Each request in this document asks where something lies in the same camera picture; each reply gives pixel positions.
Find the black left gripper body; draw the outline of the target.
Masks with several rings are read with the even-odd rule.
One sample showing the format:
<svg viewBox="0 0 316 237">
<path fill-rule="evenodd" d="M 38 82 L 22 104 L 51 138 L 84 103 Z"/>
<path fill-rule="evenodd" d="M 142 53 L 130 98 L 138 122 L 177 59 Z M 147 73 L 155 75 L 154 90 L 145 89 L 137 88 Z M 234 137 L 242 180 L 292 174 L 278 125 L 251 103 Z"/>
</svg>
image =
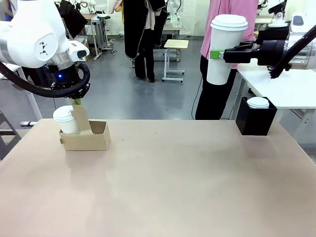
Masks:
<svg viewBox="0 0 316 237">
<path fill-rule="evenodd" d="M 66 89 L 81 82 L 79 70 L 85 75 L 85 64 L 73 64 L 72 66 L 60 70 L 56 65 L 48 65 L 48 72 L 51 75 L 51 90 Z"/>
</svg>

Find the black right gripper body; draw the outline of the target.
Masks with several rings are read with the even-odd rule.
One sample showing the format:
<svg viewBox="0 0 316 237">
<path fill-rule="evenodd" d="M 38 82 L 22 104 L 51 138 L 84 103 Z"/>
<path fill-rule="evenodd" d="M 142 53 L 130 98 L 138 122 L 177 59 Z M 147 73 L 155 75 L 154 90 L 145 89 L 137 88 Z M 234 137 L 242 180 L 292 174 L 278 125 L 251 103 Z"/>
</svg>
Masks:
<svg viewBox="0 0 316 237">
<path fill-rule="evenodd" d="M 259 49 L 257 65 L 276 66 L 283 57 L 285 40 L 264 40 Z"/>
</svg>

